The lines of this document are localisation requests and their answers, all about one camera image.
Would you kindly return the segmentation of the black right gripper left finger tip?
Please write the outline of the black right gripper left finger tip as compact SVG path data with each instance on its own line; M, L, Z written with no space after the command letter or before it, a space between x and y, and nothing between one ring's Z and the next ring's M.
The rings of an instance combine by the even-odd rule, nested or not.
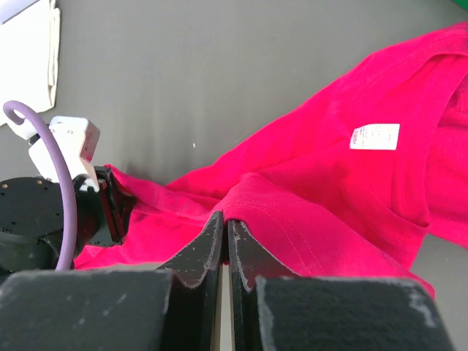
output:
M224 220L156 270L23 271L1 285L3 350L215 350Z

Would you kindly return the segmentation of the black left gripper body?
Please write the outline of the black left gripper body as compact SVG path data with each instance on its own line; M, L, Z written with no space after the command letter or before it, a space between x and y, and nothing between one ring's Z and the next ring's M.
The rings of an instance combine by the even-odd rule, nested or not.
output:
M78 210L75 254L84 247L120 246L129 230L136 199L124 192L109 167L95 167L99 191L73 181ZM1 272L54 269L63 238L63 205L58 184L39 177L1 183Z

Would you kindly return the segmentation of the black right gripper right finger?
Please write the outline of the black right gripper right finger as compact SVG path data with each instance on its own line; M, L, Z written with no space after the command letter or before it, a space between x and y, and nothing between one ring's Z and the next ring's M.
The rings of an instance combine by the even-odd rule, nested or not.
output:
M303 278L240 221L227 223L236 350L451 350L426 290L408 279Z

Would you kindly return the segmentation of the red t-shirt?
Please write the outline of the red t-shirt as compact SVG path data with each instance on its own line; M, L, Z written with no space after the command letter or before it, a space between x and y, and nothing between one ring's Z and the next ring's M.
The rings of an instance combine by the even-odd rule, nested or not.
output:
M165 186L114 175L129 232L78 270L162 263L220 211L301 276L408 278L426 235L467 245L467 24L371 54Z

